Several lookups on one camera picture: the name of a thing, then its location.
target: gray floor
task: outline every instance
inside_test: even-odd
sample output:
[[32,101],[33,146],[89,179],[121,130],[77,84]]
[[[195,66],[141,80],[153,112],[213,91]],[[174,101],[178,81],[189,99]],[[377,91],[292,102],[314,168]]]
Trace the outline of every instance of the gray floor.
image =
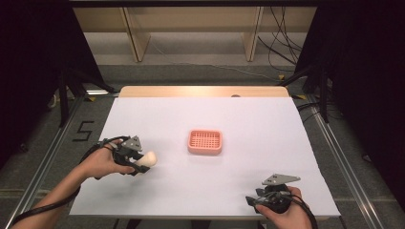
[[[86,34],[95,59],[105,81],[115,88],[125,85],[274,85],[279,75],[291,72],[275,70],[268,63],[268,51],[258,44],[253,62],[245,61],[245,51],[237,33],[156,33],[153,34],[147,54],[141,63],[134,63],[127,43],[126,34],[88,33]],[[271,43],[270,34],[261,34],[263,40]],[[292,34],[297,44],[302,44],[305,35]],[[289,52],[283,45],[275,49],[285,55]],[[271,54],[272,65],[279,69],[292,71],[293,65],[283,58]],[[288,86],[290,94],[302,94],[301,86],[305,78]],[[61,147],[41,183],[37,199],[43,197],[75,165],[85,151],[98,140],[114,97],[98,96],[94,101],[80,103]],[[294,99],[297,105],[308,103],[305,99]],[[336,162],[329,143],[326,141],[319,124],[318,114],[311,108],[301,112],[304,126],[318,161],[319,168],[330,187],[332,196],[342,218],[319,220],[319,228],[369,228],[361,208],[352,194],[343,172]],[[377,215],[385,228],[405,228],[405,214],[384,184],[373,164],[365,161],[364,154],[351,128],[332,104],[329,105],[329,127],[339,142],[345,157],[358,178],[367,197],[372,202]],[[16,153],[0,171],[0,225],[5,225],[24,190],[29,186],[42,158],[56,136],[59,124],[59,110],[56,106],[46,113],[31,134],[29,151]],[[92,131],[89,141],[74,141],[83,138],[77,132],[82,121],[91,120],[86,130]],[[117,221],[113,218],[80,218],[68,216],[60,220],[57,228],[126,228],[128,219]],[[213,222],[211,228],[235,227],[235,222]],[[248,222],[237,226],[248,228]],[[182,228],[187,222],[145,221],[142,228]]]

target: white paper surface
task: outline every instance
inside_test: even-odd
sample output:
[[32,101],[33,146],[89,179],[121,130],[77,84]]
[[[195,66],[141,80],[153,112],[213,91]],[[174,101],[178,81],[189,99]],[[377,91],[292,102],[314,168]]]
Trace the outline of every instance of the white paper surface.
[[[187,151],[193,129],[219,130],[216,156]],[[317,217],[340,216],[291,98],[116,98],[100,139],[139,136],[158,163],[143,175],[88,179],[71,215],[141,219],[256,219],[245,196],[272,174],[298,176]]]

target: black cable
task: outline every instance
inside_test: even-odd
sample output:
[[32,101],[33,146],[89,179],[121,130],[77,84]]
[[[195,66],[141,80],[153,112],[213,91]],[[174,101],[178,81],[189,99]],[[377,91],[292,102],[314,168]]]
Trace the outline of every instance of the black cable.
[[[281,41],[276,35],[274,35],[274,32],[272,32],[271,34],[273,35],[274,39],[276,39],[276,41],[278,41],[278,42],[279,42],[280,44],[282,44],[283,46],[286,46],[286,47],[289,48],[288,44],[285,44],[285,43],[284,43],[283,41]],[[296,47],[291,47],[291,48],[294,49],[294,50],[296,50],[296,51],[298,51],[298,52],[300,52],[300,51],[302,50],[302,48],[299,47],[299,46],[297,46],[297,48],[296,48]]]
[[316,222],[316,218],[313,215],[313,213],[311,212],[311,210],[308,208],[307,204],[298,196],[295,195],[291,195],[290,196],[285,196],[285,195],[281,195],[282,198],[288,199],[296,204],[298,204],[298,206],[300,206],[308,215],[309,217],[309,221],[310,221],[310,225],[312,226],[312,229],[318,229],[318,224]]
[[318,113],[320,113],[320,112],[318,111],[318,112],[316,112],[314,114],[311,114],[310,116],[308,116],[306,119],[303,120],[303,123],[305,123],[308,119],[310,119],[311,117],[315,116]]
[[[106,139],[106,140],[101,141],[100,143],[92,146],[86,152],[86,154],[84,154],[84,156],[81,158],[79,164],[83,160],[85,160],[90,154],[92,154],[94,151],[104,147],[104,144],[107,144],[107,143],[112,142],[112,141],[117,140],[117,139],[128,139],[128,138],[129,138],[128,136],[117,136],[117,137],[114,137],[114,138],[111,138],[111,139]],[[62,199],[62,200],[60,200],[60,201],[58,201],[56,203],[52,203],[52,204],[48,204],[48,205],[45,205],[45,206],[42,206],[42,207],[34,208],[34,209],[31,209],[31,210],[29,210],[27,212],[24,212],[24,213],[18,215],[17,217],[14,218],[11,225],[14,225],[15,223],[21,221],[22,219],[32,217],[32,216],[37,215],[37,214],[41,214],[43,212],[51,211],[53,209],[56,209],[56,208],[59,208],[59,207],[61,207],[63,205],[68,204],[70,201],[72,201],[78,195],[78,193],[80,192],[80,187],[81,186],[79,186],[76,189],[76,191],[74,193],[72,193],[70,196],[68,196],[68,197],[66,197],[66,198],[64,198],[64,199]]]
[[113,229],[117,229],[118,223],[119,223],[119,219],[116,219],[116,221],[114,222]]
[[339,219],[340,219],[340,223],[342,224],[343,228],[347,229],[348,227],[346,226],[346,222],[343,220],[343,217],[339,216]]
[[297,106],[297,110],[298,110],[298,112],[301,112],[302,110],[312,107],[314,105],[319,105],[319,102],[310,102],[310,103],[299,105],[299,106]]
[[284,38],[286,39],[286,42],[288,43],[288,47],[289,47],[289,52],[290,52],[290,54],[291,54],[291,56],[292,56],[292,59],[294,60],[294,62],[295,62],[295,64],[296,64],[296,59],[298,59],[297,58],[297,56],[296,56],[296,54],[295,54],[295,52],[292,50],[292,46],[289,44],[289,37],[288,37],[288,35],[287,35],[287,26],[286,26],[286,20],[285,20],[285,15],[286,15],[286,7],[282,7],[282,21],[281,21],[281,23],[279,23],[279,21],[278,21],[278,19],[277,19],[277,17],[276,17],[276,15],[275,15],[275,13],[274,13],[274,11],[273,11],[273,7],[270,7],[270,10],[271,10],[271,13],[273,14],[273,17],[274,17],[274,20],[276,21],[276,23],[277,23],[277,27],[279,28],[279,30],[277,31],[277,35],[276,36],[278,36],[278,34],[281,32],[281,34],[284,36]]
[[266,43],[262,40],[262,38],[260,38],[260,36],[258,36],[258,38],[259,38],[259,40],[260,40],[269,50],[271,50],[272,52],[276,52],[278,55],[280,55],[281,57],[283,57],[286,61],[288,61],[289,63],[295,65],[295,63],[294,63],[292,60],[288,59],[288,58],[285,57],[283,54],[281,54],[281,53],[275,51],[275,50],[274,50],[273,48],[271,48],[268,44],[266,44]]
[[[279,27],[279,30],[277,31],[276,36],[278,36],[278,34],[280,33],[280,31],[281,31],[281,27]],[[274,66],[271,64],[271,61],[270,61],[270,53],[271,53],[271,51],[274,51],[274,50],[272,49],[272,47],[273,47],[275,41],[276,41],[276,39],[274,39],[273,42],[271,42],[271,45],[270,45],[270,46],[266,45],[266,46],[268,47],[268,54],[267,54],[268,63],[269,63],[270,66],[271,66],[273,69],[275,69],[275,70],[284,71],[284,72],[294,72],[294,71],[289,71],[289,70],[278,69],[278,68],[274,67]],[[295,65],[295,63],[294,63],[293,61],[289,60],[288,58],[286,58],[286,59],[287,59],[290,63],[292,63],[293,65]]]
[[22,214],[18,215],[16,218],[14,218],[14,220],[12,221],[12,225],[21,221],[22,219],[32,217],[34,215],[37,215],[37,214],[40,214],[43,212],[51,211],[52,209],[56,209],[58,207],[68,204],[70,201],[72,201],[72,199],[74,199],[77,196],[78,192],[80,192],[80,187],[78,187],[76,189],[76,191],[74,193],[72,193],[70,196],[68,196],[67,198],[64,198],[56,203],[45,205],[45,206],[42,206],[39,208],[34,208],[25,213],[22,213]]

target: small container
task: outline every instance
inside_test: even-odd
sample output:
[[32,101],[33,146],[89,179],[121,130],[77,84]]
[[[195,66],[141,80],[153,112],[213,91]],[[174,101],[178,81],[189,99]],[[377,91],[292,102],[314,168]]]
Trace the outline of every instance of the small container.
[[217,155],[223,148],[223,134],[215,130],[192,130],[188,137],[188,152]]

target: finger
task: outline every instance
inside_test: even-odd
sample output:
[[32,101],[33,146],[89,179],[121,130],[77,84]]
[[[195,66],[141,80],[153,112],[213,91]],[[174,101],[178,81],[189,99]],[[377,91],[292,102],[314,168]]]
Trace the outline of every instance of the finger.
[[277,217],[277,213],[273,212],[271,209],[261,205],[257,204],[255,208],[266,218],[270,220],[274,220]]
[[116,140],[113,140],[112,142],[115,143],[115,144],[119,144],[119,143],[122,142],[122,139],[116,139]]
[[135,172],[135,169],[131,166],[117,165],[115,172],[121,173],[121,174],[132,174]]

